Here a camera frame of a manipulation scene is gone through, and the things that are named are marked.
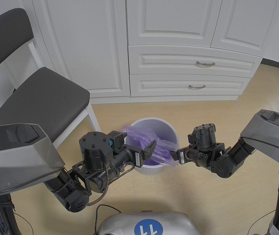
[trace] wooden floor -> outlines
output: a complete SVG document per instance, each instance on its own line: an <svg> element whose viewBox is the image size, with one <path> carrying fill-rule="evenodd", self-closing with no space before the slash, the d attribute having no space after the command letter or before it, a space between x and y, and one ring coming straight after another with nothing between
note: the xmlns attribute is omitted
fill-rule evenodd
<svg viewBox="0 0 279 235"><path fill-rule="evenodd" d="M279 112L279 69L260 65L243 95L237 101L158 102L93 105L104 133L120 130L143 117L158 117L177 130L180 146L188 145L187 135L203 123L216 125L217 142L234 145L240 132L260 109ZM66 169L81 161L79 138L90 131L85 119L58 148ZM146 176L132 171L111 184L100 202L125 213L153 211L184 212L212 235L247 234L259 217L275 209L278 193L278 163L256 151L228 179L193 163L166 167L161 173ZM99 197L94 193L91 200ZM12 194L18 214L33 226L35 235L70 235L94 233L95 209L87 207L70 213L58 202L44 184ZM99 210L99 224L115 212L106 207ZM250 234L265 234L273 214L258 221ZM28 224L17 217L24 235L31 234Z"/></svg>

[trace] bucket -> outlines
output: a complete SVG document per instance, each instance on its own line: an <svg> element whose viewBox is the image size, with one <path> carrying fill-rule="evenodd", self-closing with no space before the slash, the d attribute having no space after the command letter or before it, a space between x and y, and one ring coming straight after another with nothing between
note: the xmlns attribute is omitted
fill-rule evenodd
<svg viewBox="0 0 279 235"><path fill-rule="evenodd" d="M176 149L179 149L179 136L173 126L169 124L167 121L157 118L157 117L146 117L139 119L131 124L131 126L136 126L140 128L150 128L152 129L156 135L162 139L167 140L177 144ZM125 143L135 147L141 147L140 143L132 139L131 137L125 138ZM152 175L160 172L163 169L163 165L155 162L155 161L145 161L143 167L138 168L135 167L140 173Z"/></svg>

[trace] chair backrest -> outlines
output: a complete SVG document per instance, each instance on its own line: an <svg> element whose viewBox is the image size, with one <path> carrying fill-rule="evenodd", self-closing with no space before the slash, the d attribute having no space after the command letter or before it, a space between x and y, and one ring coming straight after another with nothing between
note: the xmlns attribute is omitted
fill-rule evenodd
<svg viewBox="0 0 279 235"><path fill-rule="evenodd" d="M33 38L26 11L16 8L0 15L0 63Z"/></svg>

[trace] baseboard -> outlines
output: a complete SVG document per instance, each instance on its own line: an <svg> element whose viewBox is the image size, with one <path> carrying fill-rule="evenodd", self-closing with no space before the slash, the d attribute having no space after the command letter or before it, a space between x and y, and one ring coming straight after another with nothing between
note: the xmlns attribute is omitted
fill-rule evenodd
<svg viewBox="0 0 279 235"><path fill-rule="evenodd" d="M261 63L263 65L269 65L269 66L273 66L273 67L279 68L279 62L273 61L273 60L270 60L270 59L263 58Z"/></svg>
<svg viewBox="0 0 279 235"><path fill-rule="evenodd" d="M237 100L239 95L191 95L191 96L111 96L91 97L91 104L177 102L177 101L220 101Z"/></svg>

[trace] purple plastic bag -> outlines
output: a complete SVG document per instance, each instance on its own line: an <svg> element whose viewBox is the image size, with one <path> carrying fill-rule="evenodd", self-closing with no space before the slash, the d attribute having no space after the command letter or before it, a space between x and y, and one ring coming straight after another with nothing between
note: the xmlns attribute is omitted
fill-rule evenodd
<svg viewBox="0 0 279 235"><path fill-rule="evenodd" d="M150 161L146 161L145 165L165 165L176 167L179 162L174 161L170 155L169 151L177 151L177 144L161 140L156 133L150 128L139 128L135 126L123 126L122 132L126 132L128 137L131 137L134 141L138 143L137 147L144 149L153 140L157 141L157 145Z"/></svg>

